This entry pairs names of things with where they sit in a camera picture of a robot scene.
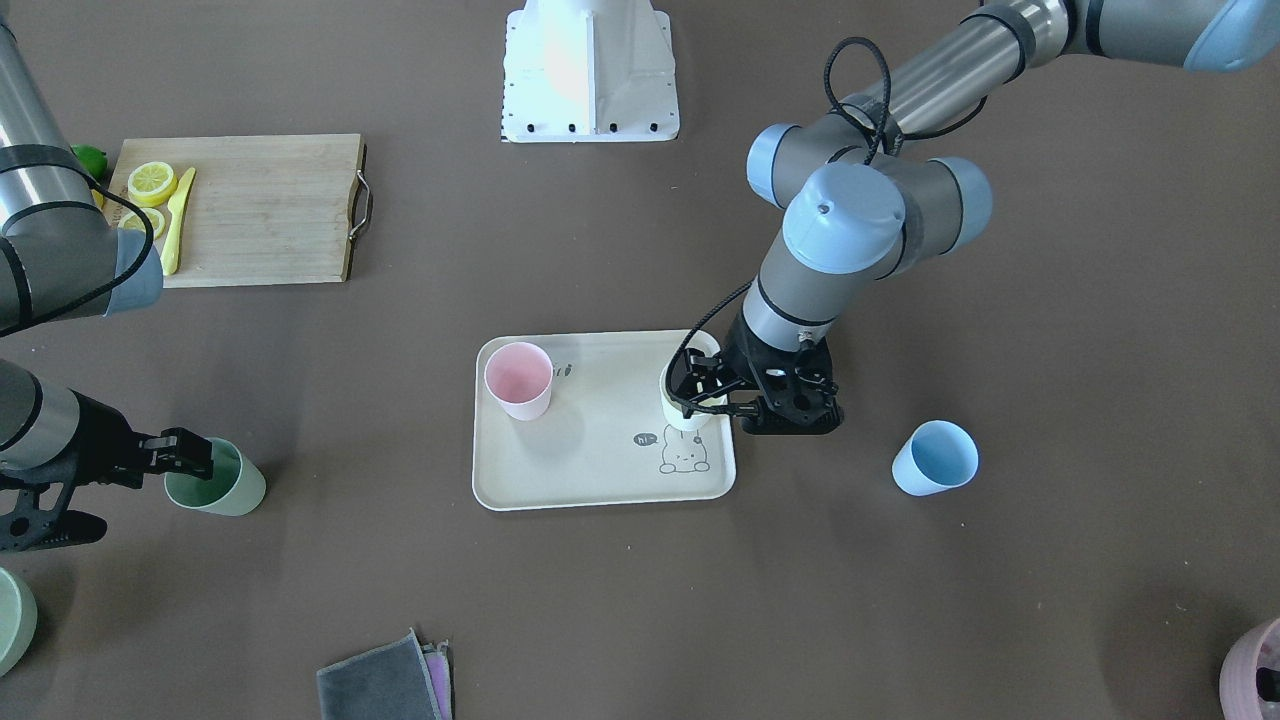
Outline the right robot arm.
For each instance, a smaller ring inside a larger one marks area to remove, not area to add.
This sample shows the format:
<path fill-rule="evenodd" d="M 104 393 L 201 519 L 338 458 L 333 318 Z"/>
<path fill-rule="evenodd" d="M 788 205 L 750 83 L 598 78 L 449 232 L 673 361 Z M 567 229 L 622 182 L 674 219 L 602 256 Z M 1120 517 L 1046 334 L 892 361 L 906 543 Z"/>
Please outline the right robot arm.
<path fill-rule="evenodd" d="M 1 325 L 12 336 L 49 322 L 152 305 L 163 290 L 154 232 L 110 224 L 99 183 L 64 140 L 12 28 L 1 31 Z M 3 551 L 87 544 L 106 523 L 70 507 L 91 483 L 138 489 L 147 474 L 207 480 L 210 438 L 184 428 L 138 433 L 115 409 L 1 364 Z"/>

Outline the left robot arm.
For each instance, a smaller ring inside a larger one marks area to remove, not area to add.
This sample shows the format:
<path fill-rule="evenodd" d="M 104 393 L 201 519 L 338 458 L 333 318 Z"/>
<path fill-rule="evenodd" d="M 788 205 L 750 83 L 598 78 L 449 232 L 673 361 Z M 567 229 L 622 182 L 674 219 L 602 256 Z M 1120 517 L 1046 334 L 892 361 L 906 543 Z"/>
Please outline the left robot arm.
<path fill-rule="evenodd" d="M 1000 86 L 1065 54 L 1229 73 L 1277 46 L 1275 1 L 983 1 L 945 38 L 860 94 L 828 94 L 812 126 L 753 142 L 746 176 L 783 222 L 724 347 L 684 341 L 660 374 L 668 423 L 712 416 L 756 436 L 837 428 L 827 334 L 861 290 L 972 242 L 993 193 L 961 158 L 909 161 L 909 143 L 973 119 Z"/>

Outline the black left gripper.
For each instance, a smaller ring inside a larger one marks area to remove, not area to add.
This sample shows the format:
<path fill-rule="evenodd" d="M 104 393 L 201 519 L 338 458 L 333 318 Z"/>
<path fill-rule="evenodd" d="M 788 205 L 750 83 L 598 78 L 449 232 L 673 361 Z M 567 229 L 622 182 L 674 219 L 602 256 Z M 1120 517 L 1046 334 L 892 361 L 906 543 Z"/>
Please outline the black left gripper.
<path fill-rule="evenodd" d="M 668 363 L 668 397 L 684 418 L 737 418 L 754 436 L 822 436 L 842 424 L 826 340 L 783 351 L 737 318 L 719 352 L 708 356 L 687 345 Z"/>

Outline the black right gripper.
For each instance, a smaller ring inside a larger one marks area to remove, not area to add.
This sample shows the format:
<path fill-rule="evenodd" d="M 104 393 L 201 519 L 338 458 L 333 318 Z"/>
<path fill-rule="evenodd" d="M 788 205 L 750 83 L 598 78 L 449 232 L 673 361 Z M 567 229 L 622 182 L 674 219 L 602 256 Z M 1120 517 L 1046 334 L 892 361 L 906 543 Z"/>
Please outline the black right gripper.
<path fill-rule="evenodd" d="M 1 518 L 4 553 L 90 544 L 104 538 L 105 520 L 69 507 L 76 489 L 88 483 L 138 489 L 143 473 L 212 479 L 214 446 L 209 438 L 186 428 L 169 428 L 160 436 L 137 433 L 115 409 L 78 392 L 70 396 L 79 418 L 68 446 L 36 468 L 3 470 L 3 489 L 17 492 L 14 507 Z"/>

